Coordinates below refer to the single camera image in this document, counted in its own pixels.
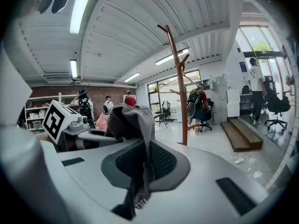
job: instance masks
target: pink object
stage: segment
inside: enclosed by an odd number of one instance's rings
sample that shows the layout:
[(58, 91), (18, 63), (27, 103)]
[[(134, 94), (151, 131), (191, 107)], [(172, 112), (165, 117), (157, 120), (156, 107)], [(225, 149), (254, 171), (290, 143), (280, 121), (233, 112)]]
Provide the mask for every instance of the pink object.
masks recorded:
[(106, 130), (107, 129), (107, 122), (106, 121), (107, 121), (108, 117), (109, 117), (109, 115), (101, 114), (100, 117), (95, 122), (95, 128), (96, 129)]

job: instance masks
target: person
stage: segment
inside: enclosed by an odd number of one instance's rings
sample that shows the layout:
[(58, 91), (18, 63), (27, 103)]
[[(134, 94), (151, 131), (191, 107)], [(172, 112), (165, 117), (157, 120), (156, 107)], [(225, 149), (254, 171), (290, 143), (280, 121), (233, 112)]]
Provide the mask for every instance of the person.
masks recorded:
[(255, 58), (252, 57), (249, 62), (251, 64), (251, 68), (249, 71), (248, 81), (253, 95), (253, 109), (250, 114), (250, 119), (253, 121), (253, 116), (256, 114), (253, 125), (259, 125), (261, 122), (258, 119), (260, 118), (263, 106), (263, 96), (265, 97), (267, 92), (263, 84), (264, 77), (262, 69), (257, 66)]
[(206, 94), (204, 92), (204, 87), (202, 85), (198, 85), (196, 89), (193, 89), (192, 92), (199, 92), (201, 94), (199, 102), (195, 105), (195, 113), (191, 119), (188, 119), (188, 125), (192, 123), (192, 120), (195, 119), (195, 123), (199, 123), (201, 119), (204, 117), (204, 113), (202, 112), (203, 108), (206, 108), (208, 111), (211, 110), (206, 98)]
[(129, 105), (131, 107), (134, 107), (136, 105), (136, 100), (132, 95), (132, 92), (131, 91), (127, 91), (127, 97), (125, 98), (125, 104), (126, 105)]
[(91, 116), (92, 119), (94, 120), (94, 116), (93, 116), (93, 103), (92, 101), (88, 98), (87, 96), (87, 91), (86, 90), (79, 90), (79, 92), (77, 93), (76, 97), (74, 98), (74, 100), (71, 102), (70, 106), (74, 107), (74, 106), (81, 106), (84, 102), (87, 102), (87, 104), (89, 105), (89, 107), (91, 108)]
[(108, 113), (110, 113), (110, 111), (113, 108), (113, 103), (111, 101), (111, 96), (106, 96), (106, 101), (104, 102), (104, 105), (106, 105), (106, 107), (108, 109)]

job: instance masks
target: man in white t-shirt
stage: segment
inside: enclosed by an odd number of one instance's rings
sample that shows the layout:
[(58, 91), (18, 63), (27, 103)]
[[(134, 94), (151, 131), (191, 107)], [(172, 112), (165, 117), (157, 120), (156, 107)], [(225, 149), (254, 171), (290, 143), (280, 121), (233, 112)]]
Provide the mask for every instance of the man in white t-shirt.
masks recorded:
[(113, 108), (113, 103), (111, 101), (111, 96), (106, 96), (106, 101), (104, 102), (104, 105), (106, 105), (106, 107), (108, 109), (108, 113), (110, 113), (110, 111)]
[(261, 115), (261, 109), (263, 106), (263, 96), (267, 95), (266, 89), (263, 85), (264, 77), (262, 69), (257, 66), (256, 60), (252, 57), (250, 59), (251, 68), (249, 71), (248, 81), (251, 86), (251, 91), (253, 94), (253, 109), (250, 114), (250, 118), (253, 121), (253, 116), (256, 113), (256, 118), (253, 122), (254, 125), (259, 125), (261, 122), (258, 121)]

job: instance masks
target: ceiling beam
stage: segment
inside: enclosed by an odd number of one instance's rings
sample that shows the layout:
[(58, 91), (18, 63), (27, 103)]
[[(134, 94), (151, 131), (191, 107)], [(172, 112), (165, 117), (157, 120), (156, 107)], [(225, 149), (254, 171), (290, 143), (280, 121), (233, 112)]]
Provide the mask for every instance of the ceiling beam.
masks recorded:
[[(218, 56), (211, 56), (211, 57), (201, 59), (201, 60), (198, 60), (198, 61), (186, 63), (185, 64), (185, 70), (188, 71), (188, 69), (190, 69), (192, 67), (196, 67), (196, 66), (199, 66), (199, 65), (203, 65), (203, 64), (206, 64), (206, 63), (210, 63), (210, 62), (216, 62), (216, 61), (220, 61), (220, 60), (222, 60), (222, 57), (221, 57), (221, 55), (218, 55)], [(153, 81), (153, 80), (157, 80), (159, 78), (162, 78), (162, 77), (167, 76), (167, 75), (172, 74), (172, 73), (176, 74), (176, 69), (167, 70), (167, 71), (164, 71), (164, 72), (162, 72), (158, 75), (155, 75), (153, 77), (149, 77), (145, 80), (142, 80), (142, 81), (138, 82), (138, 85), (141, 85), (141, 84)]]
[[(203, 28), (199, 28), (196, 29), (194, 31), (188, 32), (184, 35), (181, 35), (179, 37), (174, 38), (174, 42), (175, 44), (180, 44), (186, 41), (189, 41), (190, 39), (194, 39), (197, 38), (199, 36), (203, 36), (209, 33), (213, 33), (213, 32), (219, 32), (219, 31), (226, 31), (229, 30), (229, 24), (227, 22), (224, 23), (219, 23), (219, 24), (214, 24), (211, 26), (207, 26), (207, 27), (203, 27)], [(135, 64), (133, 64), (132, 66), (130, 66), (126, 71), (124, 71), (119, 79), (116, 82), (123, 82), (124, 79), (128, 78), (129, 76), (131, 76), (130, 71), (132, 69), (134, 69), (135, 67), (137, 67), (138, 65), (140, 65), (141, 63), (151, 59), (153, 56), (155, 56), (156, 54), (166, 51), (167, 49), (169, 49), (168, 46), (158, 46), (157, 48), (155, 48), (154, 50), (152, 50), (150, 53), (148, 53), (147, 55), (143, 56), (140, 60), (138, 60)]]
[(44, 74), (44, 71), (42, 70), (41, 66), (31, 53), (30, 48), (26, 43), (24, 34), (22, 33), (20, 23), (18, 20), (15, 20), (12, 24), (12, 35), (21, 53), (25, 56), (25, 58), (31, 64), (33, 69), (43, 77), (42, 74)]
[(244, 0), (228, 0), (228, 20), (230, 24), (227, 46), (223, 47), (222, 58), (225, 61), (233, 47), (240, 26)]
[(81, 74), (83, 74), (87, 44), (88, 44), (88, 40), (90, 38), (90, 34), (93, 29), (93, 25), (98, 17), (100, 10), (102, 9), (102, 7), (106, 1), (107, 0), (98, 0), (97, 1), (97, 4), (95, 5), (93, 12), (89, 18), (88, 23), (87, 23), (87, 26), (86, 26), (86, 29), (85, 29), (85, 32), (83, 35), (82, 45), (81, 45), (81, 54), (80, 54), (80, 73)]

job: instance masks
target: wooden step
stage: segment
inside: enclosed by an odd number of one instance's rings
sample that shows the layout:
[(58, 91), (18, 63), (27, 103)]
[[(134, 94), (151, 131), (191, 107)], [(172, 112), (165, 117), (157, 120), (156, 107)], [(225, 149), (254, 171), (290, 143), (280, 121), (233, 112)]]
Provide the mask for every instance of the wooden step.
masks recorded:
[(226, 133), (234, 152), (244, 152), (251, 150), (247, 141), (243, 138), (243, 136), (239, 133), (239, 131), (232, 123), (221, 122), (221, 126)]
[(256, 133), (254, 133), (251, 129), (246, 127), (246, 125), (237, 119), (230, 119), (229, 122), (235, 126), (235, 128), (239, 131), (239, 133), (243, 136), (253, 150), (261, 149), (263, 140)]

